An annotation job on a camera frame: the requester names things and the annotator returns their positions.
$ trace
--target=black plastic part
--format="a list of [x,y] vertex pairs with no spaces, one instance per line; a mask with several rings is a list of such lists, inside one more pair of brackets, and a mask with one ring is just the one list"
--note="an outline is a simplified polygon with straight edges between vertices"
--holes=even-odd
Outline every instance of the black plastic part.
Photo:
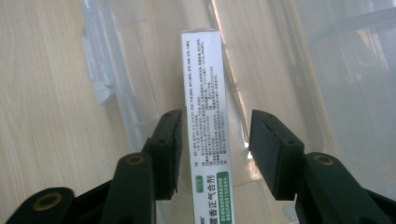
[[325,223],[391,223],[367,191],[332,156],[307,154],[304,180]]
[[152,159],[133,153],[119,160],[108,191],[101,223],[155,223]]
[[379,208],[388,216],[389,220],[392,223],[396,223],[396,202],[370,190],[367,190],[367,192]]
[[111,180],[78,196],[73,205],[74,223],[99,223]]
[[71,189],[44,189],[23,202],[7,223],[68,223],[71,221],[67,219],[68,210],[73,200]]
[[322,216],[318,210],[308,186],[302,178],[299,178],[297,187],[297,200],[295,210],[300,224],[323,223]]
[[156,200],[170,200],[177,190],[181,157],[181,110],[165,113],[142,152],[153,160]]
[[253,110],[249,150],[276,200],[294,200],[304,144],[277,117]]

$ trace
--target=clear plastic container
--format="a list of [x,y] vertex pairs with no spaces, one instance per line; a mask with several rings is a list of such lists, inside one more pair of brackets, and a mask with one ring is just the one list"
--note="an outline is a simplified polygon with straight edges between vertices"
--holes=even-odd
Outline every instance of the clear plastic container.
[[[248,154],[252,109],[275,114],[305,152],[338,156],[368,189],[396,199],[396,8],[392,1],[86,0],[87,64],[98,103],[116,95],[132,151],[161,114],[183,108],[180,35],[220,29],[236,223],[295,223]],[[189,151],[159,223],[192,223]]]

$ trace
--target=wood grain surface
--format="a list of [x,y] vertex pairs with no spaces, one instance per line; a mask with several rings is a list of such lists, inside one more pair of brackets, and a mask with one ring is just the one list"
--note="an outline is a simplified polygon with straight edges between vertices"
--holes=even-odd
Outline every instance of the wood grain surface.
[[130,151],[117,104],[94,97],[81,3],[0,3],[0,223],[42,189],[104,183]]

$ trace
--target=plastic container wall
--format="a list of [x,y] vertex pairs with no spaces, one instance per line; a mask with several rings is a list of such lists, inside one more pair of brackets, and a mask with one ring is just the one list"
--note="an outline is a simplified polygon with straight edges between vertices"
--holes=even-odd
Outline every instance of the plastic container wall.
[[296,6],[341,161],[365,188],[395,200],[395,2]]

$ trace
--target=green label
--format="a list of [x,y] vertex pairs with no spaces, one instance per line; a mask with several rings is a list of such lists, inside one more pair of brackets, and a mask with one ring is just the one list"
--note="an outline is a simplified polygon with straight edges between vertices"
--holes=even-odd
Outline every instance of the green label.
[[230,178],[228,172],[217,174],[220,224],[233,223],[231,215]]
[[202,178],[201,175],[198,175],[195,177],[195,187],[196,187],[197,193],[204,192],[204,179]]

